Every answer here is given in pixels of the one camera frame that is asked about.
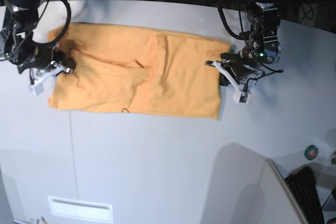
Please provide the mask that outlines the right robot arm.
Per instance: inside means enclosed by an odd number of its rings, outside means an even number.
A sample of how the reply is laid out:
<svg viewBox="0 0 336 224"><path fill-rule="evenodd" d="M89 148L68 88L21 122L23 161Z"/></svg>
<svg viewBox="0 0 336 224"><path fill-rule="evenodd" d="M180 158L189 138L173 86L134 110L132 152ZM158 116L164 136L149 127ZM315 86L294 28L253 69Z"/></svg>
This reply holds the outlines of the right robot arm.
<svg viewBox="0 0 336 224"><path fill-rule="evenodd" d="M73 59L56 49L57 43L65 35L71 20L71 7L67 0L61 1L67 12L61 32L50 42L33 41L34 30L42 15L38 8L50 0L3 0L5 16L1 30L1 58L16 65L19 73L35 68L42 71L58 69L72 73L76 67Z"/></svg>

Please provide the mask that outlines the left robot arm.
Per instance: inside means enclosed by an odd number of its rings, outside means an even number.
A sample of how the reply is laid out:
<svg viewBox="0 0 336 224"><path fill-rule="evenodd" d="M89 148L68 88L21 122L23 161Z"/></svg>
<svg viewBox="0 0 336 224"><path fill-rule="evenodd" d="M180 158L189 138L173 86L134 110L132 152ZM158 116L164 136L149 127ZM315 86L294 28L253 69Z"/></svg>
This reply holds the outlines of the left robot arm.
<svg viewBox="0 0 336 224"><path fill-rule="evenodd" d="M280 59L280 43L277 31L280 26L277 0L246 0L245 16L250 23L250 30L234 33L229 27L224 11L224 0L218 0L217 10L225 30L235 39L245 43L244 48L236 53L221 54L220 67L228 72L228 76L221 74L220 84L243 85L248 89L251 82L256 82L270 74L281 73L269 67Z"/></svg>

